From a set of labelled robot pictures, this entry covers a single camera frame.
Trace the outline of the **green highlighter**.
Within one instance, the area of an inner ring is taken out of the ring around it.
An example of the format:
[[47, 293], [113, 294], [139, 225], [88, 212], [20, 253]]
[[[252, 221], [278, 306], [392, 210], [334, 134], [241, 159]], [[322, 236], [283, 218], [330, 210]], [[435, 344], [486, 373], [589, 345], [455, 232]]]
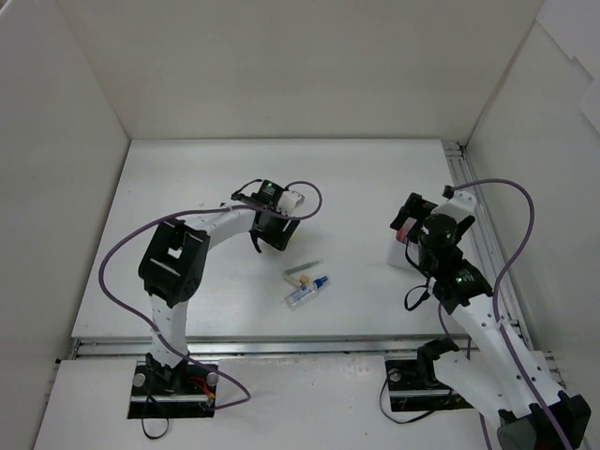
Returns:
[[295, 267], [286, 269], [283, 272], [283, 274], [284, 275], [292, 275], [292, 274], [295, 274], [295, 273], [298, 273], [298, 272], [302, 272], [302, 271], [308, 270], [308, 269], [310, 269], [312, 267], [315, 267], [315, 266], [318, 266], [318, 265], [320, 265], [322, 263], [323, 263], [323, 259], [319, 259], [319, 260], [312, 261], [312, 262], [305, 262], [305, 263], [302, 263], [300, 265], [296, 265]]

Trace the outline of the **purple pink highlighter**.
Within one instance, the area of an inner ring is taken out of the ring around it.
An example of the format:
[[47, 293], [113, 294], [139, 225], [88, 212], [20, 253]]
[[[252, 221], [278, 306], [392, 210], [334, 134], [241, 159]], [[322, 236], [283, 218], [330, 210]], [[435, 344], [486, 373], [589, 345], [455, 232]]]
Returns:
[[396, 239], [402, 244], [407, 244], [410, 240], [409, 233], [413, 228], [416, 220], [413, 217], [408, 217], [407, 220], [401, 225], [396, 233]]

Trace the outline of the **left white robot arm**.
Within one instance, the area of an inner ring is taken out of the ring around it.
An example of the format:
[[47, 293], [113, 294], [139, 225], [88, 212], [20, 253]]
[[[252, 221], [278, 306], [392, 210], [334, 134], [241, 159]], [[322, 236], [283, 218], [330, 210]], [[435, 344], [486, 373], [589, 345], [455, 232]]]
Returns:
[[299, 225], [292, 215], [304, 203], [303, 194], [271, 181], [257, 192], [235, 192], [214, 213], [198, 218], [162, 221], [139, 266], [144, 290], [150, 295], [152, 337], [146, 365], [154, 383], [164, 392], [179, 392], [187, 383], [186, 324], [188, 301], [198, 291], [210, 249], [248, 233], [255, 248], [260, 241], [282, 251]]

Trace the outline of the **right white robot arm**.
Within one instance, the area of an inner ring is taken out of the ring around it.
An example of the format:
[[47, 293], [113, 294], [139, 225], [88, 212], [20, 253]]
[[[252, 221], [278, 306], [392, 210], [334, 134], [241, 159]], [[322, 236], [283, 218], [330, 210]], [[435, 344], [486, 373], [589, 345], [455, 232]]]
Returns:
[[434, 297], [474, 341], [482, 360], [467, 358], [450, 337], [417, 350], [414, 373], [462, 396], [495, 427], [503, 449], [577, 449], [591, 418], [580, 396], [569, 396], [533, 357], [493, 302], [493, 291], [458, 244], [474, 223], [476, 199], [460, 193], [441, 205], [412, 193], [390, 227], [405, 249], [394, 266], [426, 280], [423, 300]]

